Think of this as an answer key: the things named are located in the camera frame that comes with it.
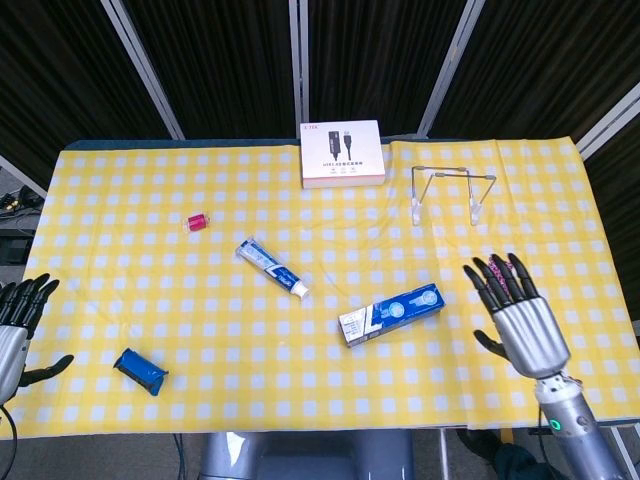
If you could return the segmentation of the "blue white toothpaste box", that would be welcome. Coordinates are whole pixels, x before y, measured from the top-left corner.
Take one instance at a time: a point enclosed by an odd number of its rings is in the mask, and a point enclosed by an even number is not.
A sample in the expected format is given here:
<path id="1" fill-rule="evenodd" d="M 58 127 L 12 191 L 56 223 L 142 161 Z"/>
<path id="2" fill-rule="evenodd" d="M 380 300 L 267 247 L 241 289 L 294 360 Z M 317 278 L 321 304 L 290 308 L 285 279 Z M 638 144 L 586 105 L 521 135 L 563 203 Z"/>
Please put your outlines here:
<path id="1" fill-rule="evenodd" d="M 439 313 L 444 307 L 439 289 L 431 283 L 342 314 L 338 322 L 346 345 L 352 347 Z"/>

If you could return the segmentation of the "purple patterned packet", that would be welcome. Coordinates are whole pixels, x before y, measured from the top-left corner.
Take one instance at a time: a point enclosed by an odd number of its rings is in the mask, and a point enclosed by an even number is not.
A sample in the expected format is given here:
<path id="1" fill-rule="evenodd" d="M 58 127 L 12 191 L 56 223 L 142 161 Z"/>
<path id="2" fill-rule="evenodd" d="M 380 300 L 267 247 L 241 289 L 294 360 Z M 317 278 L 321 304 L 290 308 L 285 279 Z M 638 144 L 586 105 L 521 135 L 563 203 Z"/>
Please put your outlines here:
<path id="1" fill-rule="evenodd" d="M 523 298 L 521 287 L 516 279 L 513 265 L 502 259 L 497 254 L 492 254 L 489 258 L 489 268 L 496 277 L 501 288 L 512 301 Z"/>

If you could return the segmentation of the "white screen frame post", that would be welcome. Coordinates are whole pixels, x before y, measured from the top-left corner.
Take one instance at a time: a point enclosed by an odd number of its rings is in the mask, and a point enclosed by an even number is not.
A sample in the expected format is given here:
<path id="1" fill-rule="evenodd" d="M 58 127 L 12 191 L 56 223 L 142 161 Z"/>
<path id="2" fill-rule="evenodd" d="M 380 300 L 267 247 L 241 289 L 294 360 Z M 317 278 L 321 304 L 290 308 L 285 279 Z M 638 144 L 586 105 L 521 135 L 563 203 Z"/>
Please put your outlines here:
<path id="1" fill-rule="evenodd" d="M 485 3 L 486 0 L 466 0 L 417 129 L 416 135 L 419 138 L 428 137 Z"/>
<path id="2" fill-rule="evenodd" d="M 3 155 L 0 154 L 0 167 L 6 170 L 9 174 L 19 180 L 22 184 L 29 187 L 41 198 L 45 199 L 47 196 L 47 190 L 38 185 L 32 178 L 22 172 L 19 168 L 13 165 Z"/>
<path id="3" fill-rule="evenodd" d="M 184 132 L 170 105 L 151 59 L 122 0 L 100 0 L 152 103 L 173 140 L 184 140 Z"/>
<path id="4" fill-rule="evenodd" d="M 640 81 L 636 83 L 577 142 L 584 162 L 640 115 Z"/>
<path id="5" fill-rule="evenodd" d="M 292 85 L 296 137 L 310 121 L 309 0 L 288 0 Z"/>

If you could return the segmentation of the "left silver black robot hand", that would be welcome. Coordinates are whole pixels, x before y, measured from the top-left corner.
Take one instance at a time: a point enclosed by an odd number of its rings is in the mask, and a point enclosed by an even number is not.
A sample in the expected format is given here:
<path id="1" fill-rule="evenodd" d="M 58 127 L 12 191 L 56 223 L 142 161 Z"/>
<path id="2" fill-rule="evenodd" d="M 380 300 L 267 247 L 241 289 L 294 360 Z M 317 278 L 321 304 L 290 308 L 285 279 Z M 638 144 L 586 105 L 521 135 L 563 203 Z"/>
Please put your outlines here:
<path id="1" fill-rule="evenodd" d="M 58 285 L 57 279 L 51 280 L 50 274 L 44 273 L 0 288 L 0 406 L 12 399 L 19 388 L 59 375 L 74 360 L 68 354 L 49 367 L 26 370 L 31 341 Z"/>

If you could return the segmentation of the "grey robot torso base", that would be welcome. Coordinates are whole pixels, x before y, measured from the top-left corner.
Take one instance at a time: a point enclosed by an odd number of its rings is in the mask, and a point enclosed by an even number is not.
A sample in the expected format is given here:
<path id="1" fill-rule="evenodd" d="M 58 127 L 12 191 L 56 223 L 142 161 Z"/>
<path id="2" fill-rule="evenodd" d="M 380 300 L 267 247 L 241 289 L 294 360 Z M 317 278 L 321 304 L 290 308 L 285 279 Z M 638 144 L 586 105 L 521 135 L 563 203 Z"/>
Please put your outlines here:
<path id="1" fill-rule="evenodd" d="M 214 432 L 198 480 L 413 480 L 409 430 Z"/>

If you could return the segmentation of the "blue white toothpaste tube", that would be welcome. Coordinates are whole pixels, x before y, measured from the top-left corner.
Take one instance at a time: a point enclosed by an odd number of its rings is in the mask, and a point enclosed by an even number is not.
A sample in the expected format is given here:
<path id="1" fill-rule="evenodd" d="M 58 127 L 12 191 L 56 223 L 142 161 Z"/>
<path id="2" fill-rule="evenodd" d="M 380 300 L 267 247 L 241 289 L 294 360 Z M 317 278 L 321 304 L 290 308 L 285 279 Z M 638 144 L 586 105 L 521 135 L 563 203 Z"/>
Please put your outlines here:
<path id="1" fill-rule="evenodd" d="M 280 262 L 253 237 L 244 240 L 236 248 L 236 254 L 254 267 L 257 267 L 291 295 L 303 299 L 308 294 L 309 289 L 301 278 Z"/>

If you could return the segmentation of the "blue snack packet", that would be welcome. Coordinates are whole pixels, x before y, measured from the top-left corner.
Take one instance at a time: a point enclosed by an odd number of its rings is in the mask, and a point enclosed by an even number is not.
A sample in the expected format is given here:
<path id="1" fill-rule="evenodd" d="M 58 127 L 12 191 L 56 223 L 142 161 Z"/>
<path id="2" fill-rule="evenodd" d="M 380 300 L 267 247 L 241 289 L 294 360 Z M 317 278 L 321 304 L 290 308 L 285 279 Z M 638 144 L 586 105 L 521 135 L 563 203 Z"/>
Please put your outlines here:
<path id="1" fill-rule="evenodd" d="M 157 396 L 169 374 L 147 360 L 136 351 L 127 348 L 115 361 L 113 367 L 143 387 L 150 395 Z"/>

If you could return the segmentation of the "yellow white checkered tablecloth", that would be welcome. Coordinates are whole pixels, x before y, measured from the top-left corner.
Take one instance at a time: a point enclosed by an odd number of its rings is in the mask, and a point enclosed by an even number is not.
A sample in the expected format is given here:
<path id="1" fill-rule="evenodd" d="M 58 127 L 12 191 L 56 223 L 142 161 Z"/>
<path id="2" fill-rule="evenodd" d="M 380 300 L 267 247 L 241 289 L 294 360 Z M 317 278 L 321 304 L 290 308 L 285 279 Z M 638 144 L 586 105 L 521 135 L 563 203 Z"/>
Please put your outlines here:
<path id="1" fill-rule="evenodd" d="M 516 254 L 548 300 L 601 420 L 640 417 L 640 350 L 583 161 L 569 138 L 393 142 L 385 182 L 305 190 L 296 146 L 63 151 L 26 276 L 59 281 L 20 390 L 23 437 L 534 422 L 534 384 L 474 339 L 494 325 L 463 267 Z M 411 167 L 497 181 L 470 225 L 466 180 L 436 178 L 411 220 Z M 187 216 L 210 223 L 188 233 Z M 291 295 L 236 254 L 253 237 Z M 338 318 L 434 283 L 445 307 L 348 347 Z M 167 370 L 157 396 L 113 367 Z"/>

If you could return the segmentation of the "black pleated screen panel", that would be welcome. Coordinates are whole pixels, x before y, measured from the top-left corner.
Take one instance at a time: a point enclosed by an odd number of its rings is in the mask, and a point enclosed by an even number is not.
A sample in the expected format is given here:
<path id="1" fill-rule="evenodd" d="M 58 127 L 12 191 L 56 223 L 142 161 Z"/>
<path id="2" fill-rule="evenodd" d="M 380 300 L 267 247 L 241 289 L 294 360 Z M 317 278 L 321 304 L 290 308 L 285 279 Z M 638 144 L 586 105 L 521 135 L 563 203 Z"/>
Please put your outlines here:
<path id="1" fill-rule="evenodd" d="M 309 0 L 310 118 L 417 131 L 467 0 Z"/>
<path id="2" fill-rule="evenodd" d="M 47 187 L 75 141 L 168 136 L 99 0 L 0 0 L 0 155 Z"/>
<path id="3" fill-rule="evenodd" d="M 292 138 L 287 0 L 122 0 L 184 136 Z"/>
<path id="4" fill-rule="evenodd" d="M 486 0 L 429 131 L 578 141 L 640 82 L 640 0 Z"/>

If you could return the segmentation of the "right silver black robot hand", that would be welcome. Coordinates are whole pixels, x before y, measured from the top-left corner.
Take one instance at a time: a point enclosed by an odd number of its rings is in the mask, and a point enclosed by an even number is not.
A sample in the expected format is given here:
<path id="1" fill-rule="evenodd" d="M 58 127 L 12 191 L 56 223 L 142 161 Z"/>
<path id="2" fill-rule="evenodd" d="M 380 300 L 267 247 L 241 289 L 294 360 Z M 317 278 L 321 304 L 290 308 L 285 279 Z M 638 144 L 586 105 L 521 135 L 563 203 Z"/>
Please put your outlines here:
<path id="1" fill-rule="evenodd" d="M 491 339 L 476 329 L 473 335 L 487 351 L 509 361 L 522 376 L 542 379 L 561 373 L 570 359 L 570 350 L 547 300 L 540 295 L 523 262 L 508 255 L 523 298 L 512 301 L 505 294 L 489 263 L 478 257 L 463 271 L 489 313 L 500 339 Z"/>

